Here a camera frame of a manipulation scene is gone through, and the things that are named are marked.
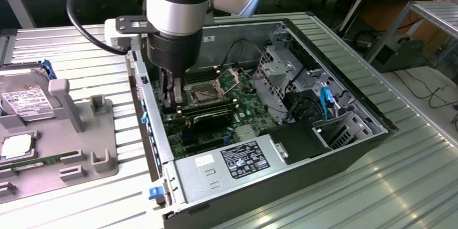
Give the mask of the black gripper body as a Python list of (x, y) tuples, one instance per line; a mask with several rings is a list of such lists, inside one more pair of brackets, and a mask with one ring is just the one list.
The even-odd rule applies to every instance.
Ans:
[(181, 76), (196, 63), (201, 40), (202, 29), (185, 36), (150, 33), (146, 35), (148, 59), (173, 76)]

